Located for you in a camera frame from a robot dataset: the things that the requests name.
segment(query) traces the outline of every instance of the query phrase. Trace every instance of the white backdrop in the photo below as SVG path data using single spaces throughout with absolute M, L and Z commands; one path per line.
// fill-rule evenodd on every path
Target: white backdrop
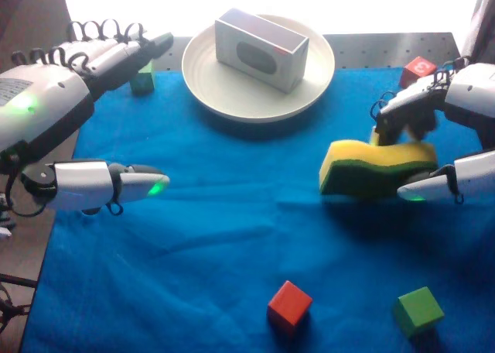
M 194 36 L 231 7 L 297 19 L 321 33 L 452 32 L 462 48 L 476 0 L 66 0 L 73 20 Z

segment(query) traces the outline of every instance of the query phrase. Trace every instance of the yellow sponge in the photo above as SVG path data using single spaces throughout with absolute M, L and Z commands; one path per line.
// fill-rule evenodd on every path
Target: yellow sponge
M 319 191 L 363 199 L 393 197 L 409 177 L 436 169 L 435 148 L 425 142 L 373 146 L 341 140 L 330 144 L 319 171 Z

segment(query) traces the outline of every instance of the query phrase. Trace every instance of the black metal rod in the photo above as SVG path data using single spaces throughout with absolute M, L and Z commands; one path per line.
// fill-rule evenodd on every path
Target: black metal rod
M 0 273 L 0 282 L 10 283 L 12 285 L 31 287 L 35 289 L 38 286 L 38 281 L 32 279 L 10 276 L 8 274 Z

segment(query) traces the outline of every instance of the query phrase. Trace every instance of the white box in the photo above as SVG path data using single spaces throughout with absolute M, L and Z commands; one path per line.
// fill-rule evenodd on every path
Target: white box
M 309 39 L 238 9 L 215 21 L 217 60 L 291 92 L 304 76 Z

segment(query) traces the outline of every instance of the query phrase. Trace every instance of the gray metal surface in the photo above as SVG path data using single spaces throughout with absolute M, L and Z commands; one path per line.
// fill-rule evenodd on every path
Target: gray metal surface
M 327 34 L 337 68 L 403 67 L 415 57 L 437 65 L 459 57 L 451 33 Z M 190 37 L 176 37 L 172 49 L 155 60 L 156 70 L 181 70 Z

